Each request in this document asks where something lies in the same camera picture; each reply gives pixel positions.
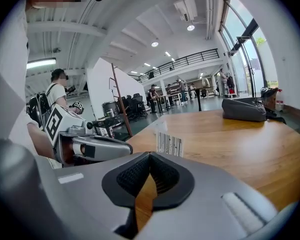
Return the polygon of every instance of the gray pouch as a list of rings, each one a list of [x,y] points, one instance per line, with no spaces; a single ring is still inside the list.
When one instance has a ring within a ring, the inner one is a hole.
[[[267,120],[264,105],[255,98],[223,99],[223,118],[263,122]]]

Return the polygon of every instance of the railing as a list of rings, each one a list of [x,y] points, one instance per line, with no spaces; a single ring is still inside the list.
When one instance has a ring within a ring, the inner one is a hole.
[[[171,61],[171,62],[168,62],[161,66],[158,66],[156,69],[152,69],[152,70],[146,72],[144,75],[141,75],[141,76],[130,75],[130,76],[133,77],[138,82],[142,83],[144,81],[155,78],[164,73],[174,71],[174,70],[180,69],[182,67],[185,67],[185,66],[188,66],[191,64],[195,64],[198,62],[205,62],[205,61],[218,59],[218,58],[219,58],[219,55],[218,55],[217,49],[205,50],[205,51],[197,52],[197,53],[194,53],[194,54],[182,57],[182,58],[178,58],[173,62]]]

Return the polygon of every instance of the tree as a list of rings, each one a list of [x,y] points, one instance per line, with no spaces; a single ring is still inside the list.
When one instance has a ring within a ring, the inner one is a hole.
[[[262,38],[262,37],[258,37],[255,42],[256,42],[256,46],[263,44],[266,41],[266,39]]]

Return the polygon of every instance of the white pillar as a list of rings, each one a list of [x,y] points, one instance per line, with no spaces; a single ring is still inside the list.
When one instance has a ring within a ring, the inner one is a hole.
[[[167,95],[166,87],[165,87],[165,83],[164,83],[164,81],[162,79],[160,80],[160,85],[161,85],[163,96],[166,96]]]

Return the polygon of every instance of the barcode label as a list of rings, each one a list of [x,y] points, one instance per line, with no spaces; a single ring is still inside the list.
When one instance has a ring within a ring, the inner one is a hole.
[[[156,151],[182,158],[184,156],[184,141],[181,138],[158,131],[156,133]]]

